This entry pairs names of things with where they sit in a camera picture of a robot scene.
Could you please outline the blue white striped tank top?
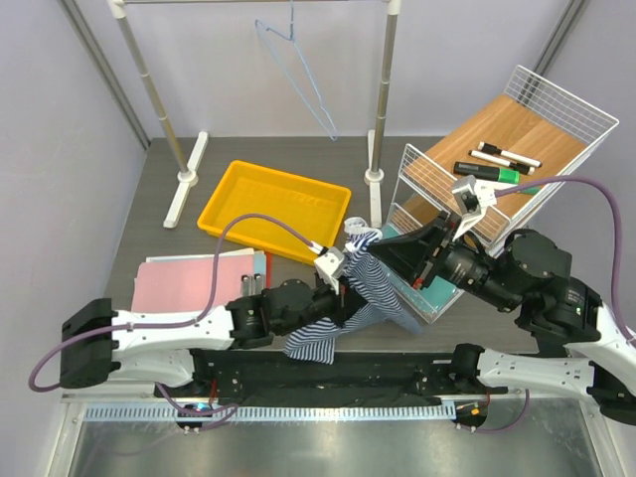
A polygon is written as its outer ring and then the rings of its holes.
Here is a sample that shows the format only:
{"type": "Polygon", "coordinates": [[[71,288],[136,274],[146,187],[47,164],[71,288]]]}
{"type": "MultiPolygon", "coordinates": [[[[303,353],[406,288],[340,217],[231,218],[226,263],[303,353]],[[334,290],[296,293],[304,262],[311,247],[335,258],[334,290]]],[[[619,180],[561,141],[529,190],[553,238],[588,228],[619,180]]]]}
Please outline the blue white striped tank top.
{"type": "Polygon", "coordinates": [[[324,317],[292,332],[283,348],[290,359],[331,365],[337,337],[378,323],[393,322],[413,334],[422,331],[418,321],[398,301],[380,262],[369,253],[369,246],[383,238],[382,231],[370,227],[360,217],[353,217],[344,222],[344,232],[347,235],[344,277],[365,303],[342,325],[324,317]]]}

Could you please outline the light blue wire hanger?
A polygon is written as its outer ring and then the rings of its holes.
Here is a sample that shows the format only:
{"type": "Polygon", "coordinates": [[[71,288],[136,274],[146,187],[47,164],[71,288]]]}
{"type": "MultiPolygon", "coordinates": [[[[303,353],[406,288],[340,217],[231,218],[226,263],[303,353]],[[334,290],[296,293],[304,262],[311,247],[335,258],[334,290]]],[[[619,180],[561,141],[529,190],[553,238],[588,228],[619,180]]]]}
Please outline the light blue wire hanger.
{"type": "Polygon", "coordinates": [[[318,81],[313,75],[312,68],[297,41],[295,1],[285,1],[285,4],[288,6],[285,29],[261,19],[255,19],[255,32],[319,128],[331,141],[335,142],[339,138],[338,128],[318,81]]]}

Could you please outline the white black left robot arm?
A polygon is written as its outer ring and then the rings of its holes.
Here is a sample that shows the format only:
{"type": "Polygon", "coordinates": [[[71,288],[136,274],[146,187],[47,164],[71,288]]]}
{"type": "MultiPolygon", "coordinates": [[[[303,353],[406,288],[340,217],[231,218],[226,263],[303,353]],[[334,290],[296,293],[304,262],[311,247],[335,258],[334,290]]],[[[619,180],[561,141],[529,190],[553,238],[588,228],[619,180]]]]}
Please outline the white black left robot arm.
{"type": "Polygon", "coordinates": [[[266,347],[323,318],[344,325],[366,303],[347,282],[334,290],[297,279],[216,306],[204,317],[116,311],[110,299],[94,299],[62,327],[60,384],[75,390],[107,381],[158,382],[198,397],[210,388],[212,373],[195,362],[193,351],[266,347]]]}

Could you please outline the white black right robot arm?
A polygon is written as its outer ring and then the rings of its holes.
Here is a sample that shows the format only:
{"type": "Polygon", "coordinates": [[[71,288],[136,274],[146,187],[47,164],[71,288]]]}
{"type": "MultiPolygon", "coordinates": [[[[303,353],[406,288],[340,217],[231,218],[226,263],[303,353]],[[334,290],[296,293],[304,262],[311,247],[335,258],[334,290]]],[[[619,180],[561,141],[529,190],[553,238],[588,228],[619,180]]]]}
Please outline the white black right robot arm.
{"type": "Polygon", "coordinates": [[[536,389],[595,403],[607,418],[635,422],[635,350],[600,295],[573,277],[571,255],[531,229],[516,229],[489,255],[471,232],[454,239],[458,219],[441,213],[426,226],[381,239],[370,254],[411,287],[441,278],[495,307],[517,312],[516,325],[540,351],[517,356],[474,344],[455,347],[452,386],[536,389]]]}

